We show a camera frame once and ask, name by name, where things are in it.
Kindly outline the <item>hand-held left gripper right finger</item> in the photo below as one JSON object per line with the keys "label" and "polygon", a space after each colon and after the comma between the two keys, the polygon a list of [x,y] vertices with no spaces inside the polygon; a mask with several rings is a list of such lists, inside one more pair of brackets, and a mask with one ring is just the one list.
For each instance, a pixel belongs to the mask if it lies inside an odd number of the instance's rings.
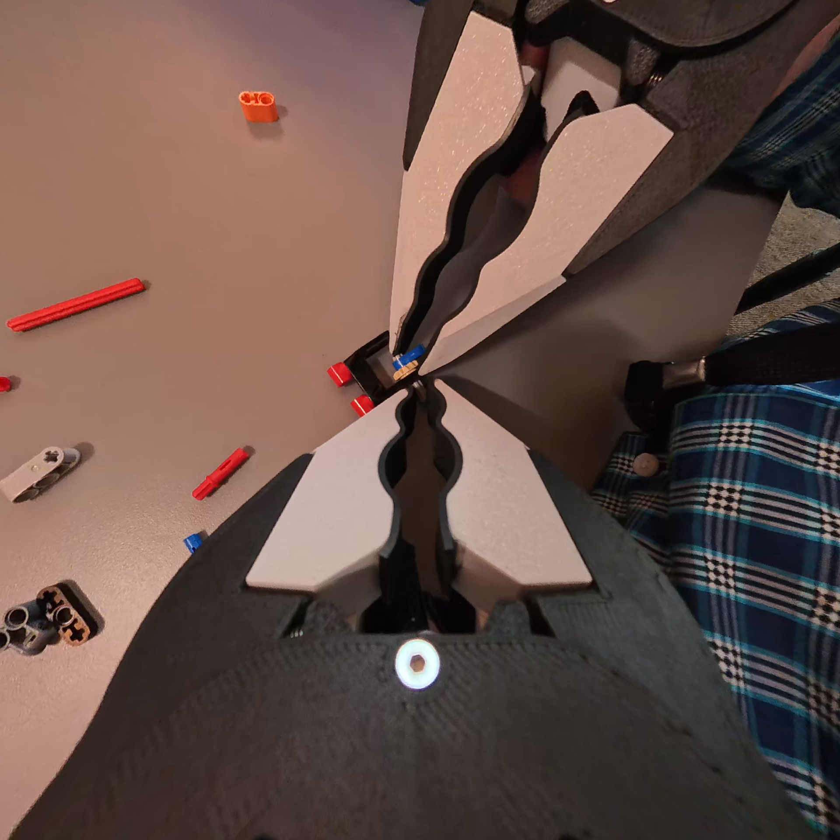
{"label": "hand-held left gripper right finger", "polygon": [[592,573],[519,438],[444,382],[430,382],[437,574],[444,592],[498,602],[589,588]]}

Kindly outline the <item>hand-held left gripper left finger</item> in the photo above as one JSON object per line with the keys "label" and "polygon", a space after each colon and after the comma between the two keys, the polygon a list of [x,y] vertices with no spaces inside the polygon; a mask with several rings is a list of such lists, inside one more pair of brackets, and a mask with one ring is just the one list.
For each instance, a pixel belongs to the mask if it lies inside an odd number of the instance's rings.
{"label": "hand-held left gripper left finger", "polygon": [[400,537],[394,492],[406,472],[415,397],[398,392],[314,450],[245,577],[362,613],[381,595],[380,561]]}

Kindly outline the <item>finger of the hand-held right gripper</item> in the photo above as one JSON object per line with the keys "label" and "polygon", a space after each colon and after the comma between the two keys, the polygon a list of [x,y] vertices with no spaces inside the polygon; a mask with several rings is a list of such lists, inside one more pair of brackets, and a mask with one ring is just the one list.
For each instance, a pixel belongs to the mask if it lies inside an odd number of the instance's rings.
{"label": "finger of the hand-held right gripper", "polygon": [[514,9],[426,9],[403,149],[390,311],[391,350],[416,343],[470,208],[508,175],[541,128],[542,73],[520,61]]}
{"label": "finger of the hand-held right gripper", "polygon": [[636,104],[620,105],[619,67],[572,38],[556,40],[542,83],[550,142],[526,206],[498,193],[475,240],[444,269],[452,314],[420,365],[431,374],[558,289],[572,261],[673,137]]}

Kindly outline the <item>small black lego assembly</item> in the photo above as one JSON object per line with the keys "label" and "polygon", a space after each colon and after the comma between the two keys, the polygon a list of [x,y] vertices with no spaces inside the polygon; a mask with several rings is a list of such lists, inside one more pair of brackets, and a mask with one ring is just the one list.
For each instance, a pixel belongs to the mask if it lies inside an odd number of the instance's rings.
{"label": "small black lego assembly", "polygon": [[351,403],[358,417],[370,413],[404,387],[413,389],[421,403],[426,402],[426,386],[419,377],[426,353],[414,364],[394,371],[392,362],[400,354],[391,353],[389,339],[389,333],[383,332],[327,370],[330,381],[337,387],[353,382],[360,388],[361,394]]}

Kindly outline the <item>person's right forearm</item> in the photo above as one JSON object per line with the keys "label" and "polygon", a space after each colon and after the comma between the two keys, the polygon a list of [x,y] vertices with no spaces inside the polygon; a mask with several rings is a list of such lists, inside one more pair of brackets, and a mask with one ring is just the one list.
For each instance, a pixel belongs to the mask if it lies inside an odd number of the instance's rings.
{"label": "person's right forearm", "polygon": [[839,36],[760,114],[724,162],[795,205],[839,217]]}

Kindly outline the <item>long red lego pin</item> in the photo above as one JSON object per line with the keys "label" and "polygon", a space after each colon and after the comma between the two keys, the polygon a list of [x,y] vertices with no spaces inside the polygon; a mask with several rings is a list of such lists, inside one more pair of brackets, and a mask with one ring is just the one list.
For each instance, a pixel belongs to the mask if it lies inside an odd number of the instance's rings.
{"label": "long red lego pin", "polygon": [[192,498],[203,501],[213,495],[250,458],[245,448],[236,448],[231,455],[209,473],[192,491]]}

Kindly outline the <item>light grey lego beam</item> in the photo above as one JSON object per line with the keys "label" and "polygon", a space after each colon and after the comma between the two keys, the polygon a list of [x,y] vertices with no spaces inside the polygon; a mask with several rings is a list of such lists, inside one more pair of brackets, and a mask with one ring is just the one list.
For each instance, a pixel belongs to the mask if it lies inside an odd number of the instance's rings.
{"label": "light grey lego beam", "polygon": [[77,448],[49,446],[1,481],[3,497],[12,503],[31,501],[81,462]]}

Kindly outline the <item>black grey lego connector block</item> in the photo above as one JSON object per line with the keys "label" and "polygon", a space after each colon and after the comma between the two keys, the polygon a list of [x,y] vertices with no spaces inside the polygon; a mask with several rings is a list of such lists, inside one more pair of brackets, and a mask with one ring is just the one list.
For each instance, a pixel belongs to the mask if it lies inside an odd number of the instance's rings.
{"label": "black grey lego connector block", "polygon": [[1,651],[36,656],[56,644],[78,647],[104,627],[103,616],[79,584],[58,581],[41,589],[34,599],[2,612]]}

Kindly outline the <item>long red lego axle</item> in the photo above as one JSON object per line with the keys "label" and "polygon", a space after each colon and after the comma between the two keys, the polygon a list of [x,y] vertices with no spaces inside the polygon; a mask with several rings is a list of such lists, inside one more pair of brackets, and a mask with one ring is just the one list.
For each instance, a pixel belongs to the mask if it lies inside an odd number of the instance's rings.
{"label": "long red lego axle", "polygon": [[29,332],[54,322],[75,317],[83,312],[130,298],[144,291],[146,291],[145,283],[139,278],[132,278],[45,308],[21,314],[7,320],[6,325],[16,333]]}

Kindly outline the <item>person's right hand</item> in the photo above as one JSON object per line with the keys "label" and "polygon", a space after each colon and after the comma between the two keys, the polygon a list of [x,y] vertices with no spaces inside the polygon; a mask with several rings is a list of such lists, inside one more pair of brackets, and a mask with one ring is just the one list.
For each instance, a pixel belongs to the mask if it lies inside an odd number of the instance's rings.
{"label": "person's right hand", "polygon": [[522,208],[529,209],[539,189],[541,158],[539,154],[527,156],[516,171],[506,177],[502,188],[510,199]]}

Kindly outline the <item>person in plaid shirt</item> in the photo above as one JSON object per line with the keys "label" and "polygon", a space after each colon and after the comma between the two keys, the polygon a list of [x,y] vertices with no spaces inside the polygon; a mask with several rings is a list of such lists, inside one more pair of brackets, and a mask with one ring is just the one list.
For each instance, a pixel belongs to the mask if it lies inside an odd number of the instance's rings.
{"label": "person in plaid shirt", "polygon": [[[593,498],[686,602],[773,774],[821,838],[839,835],[838,299],[767,323],[666,390],[626,374],[625,433]],[[759,383],[725,363],[828,328],[815,381]]]}

